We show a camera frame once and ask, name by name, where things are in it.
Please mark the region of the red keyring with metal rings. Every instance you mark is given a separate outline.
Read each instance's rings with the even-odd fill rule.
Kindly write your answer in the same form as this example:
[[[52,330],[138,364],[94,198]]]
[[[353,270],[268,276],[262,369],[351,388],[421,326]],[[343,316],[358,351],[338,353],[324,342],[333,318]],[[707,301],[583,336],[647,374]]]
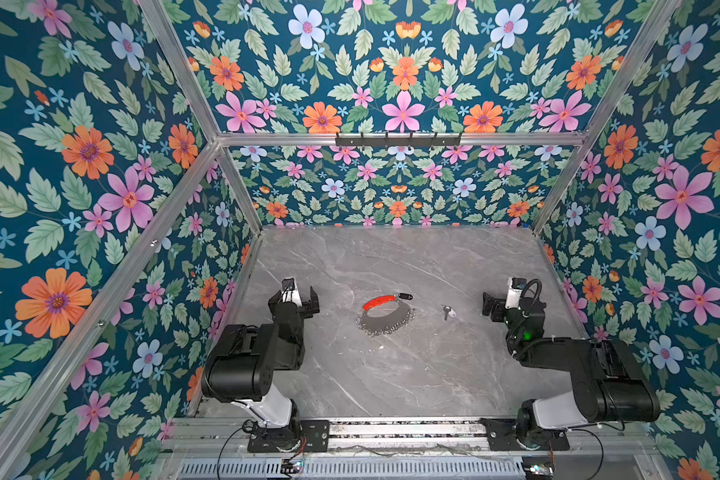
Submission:
[[[377,296],[365,302],[357,318],[357,326],[369,336],[389,335],[415,318],[411,301],[401,300],[398,293]]]

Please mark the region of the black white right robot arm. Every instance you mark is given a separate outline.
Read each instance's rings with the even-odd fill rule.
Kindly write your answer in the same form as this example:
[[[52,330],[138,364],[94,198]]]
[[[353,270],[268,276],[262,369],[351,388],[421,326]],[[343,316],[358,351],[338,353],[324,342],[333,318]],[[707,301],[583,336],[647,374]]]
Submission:
[[[487,419],[489,442],[503,449],[533,450],[564,444],[565,432],[604,423],[652,423],[660,416],[656,390],[620,340],[587,340],[544,335],[546,303],[526,291],[505,298],[485,292],[482,314],[507,327],[509,355],[520,365],[564,372],[570,389],[551,397],[529,399],[518,409],[508,431],[500,433]]]

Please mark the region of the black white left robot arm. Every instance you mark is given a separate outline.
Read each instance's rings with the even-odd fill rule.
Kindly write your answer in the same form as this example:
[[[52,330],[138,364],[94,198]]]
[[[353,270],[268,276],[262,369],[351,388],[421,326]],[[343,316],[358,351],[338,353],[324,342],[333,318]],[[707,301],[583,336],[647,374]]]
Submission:
[[[292,278],[268,300],[272,315],[260,326],[230,324],[212,348],[201,377],[204,397],[242,408],[258,439],[280,449],[301,447],[298,407],[274,384],[278,371],[298,371],[306,355],[305,321],[320,312],[317,292],[303,296]]]

